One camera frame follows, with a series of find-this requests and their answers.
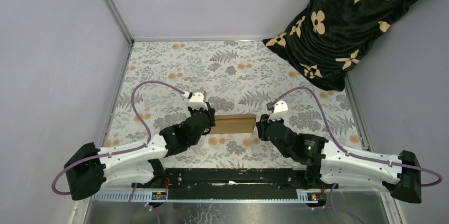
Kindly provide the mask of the brown cardboard box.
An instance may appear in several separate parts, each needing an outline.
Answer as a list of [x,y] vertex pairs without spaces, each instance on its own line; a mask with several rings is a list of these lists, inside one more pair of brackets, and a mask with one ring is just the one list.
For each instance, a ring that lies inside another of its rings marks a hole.
[[212,135],[253,133],[256,123],[255,114],[216,115]]

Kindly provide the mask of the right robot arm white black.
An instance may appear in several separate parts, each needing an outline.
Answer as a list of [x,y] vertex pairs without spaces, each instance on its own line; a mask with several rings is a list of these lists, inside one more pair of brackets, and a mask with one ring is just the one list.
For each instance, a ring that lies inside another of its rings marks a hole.
[[420,163],[415,153],[377,154],[351,147],[339,149],[324,137],[295,133],[283,120],[264,115],[255,124],[258,137],[271,142],[285,158],[305,166],[308,187],[320,184],[372,187],[403,202],[421,203]]

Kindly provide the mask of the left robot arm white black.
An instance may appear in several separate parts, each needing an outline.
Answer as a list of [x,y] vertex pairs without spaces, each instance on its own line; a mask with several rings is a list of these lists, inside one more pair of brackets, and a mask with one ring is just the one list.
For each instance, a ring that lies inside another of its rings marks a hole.
[[190,117],[142,140],[116,147],[82,145],[65,163],[64,171],[74,201],[88,198],[105,187],[149,185],[159,187],[165,179],[161,159],[197,145],[214,127],[215,109],[189,109]]

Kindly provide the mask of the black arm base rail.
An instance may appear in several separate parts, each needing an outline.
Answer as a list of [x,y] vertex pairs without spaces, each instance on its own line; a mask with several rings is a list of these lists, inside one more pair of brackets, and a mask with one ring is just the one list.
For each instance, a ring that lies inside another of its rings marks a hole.
[[164,192],[173,189],[211,189],[213,187],[237,187],[256,190],[300,190],[316,191],[331,188],[330,184],[318,178],[307,177],[307,172],[291,168],[167,168],[165,173],[154,182],[139,184],[139,189],[161,189]]

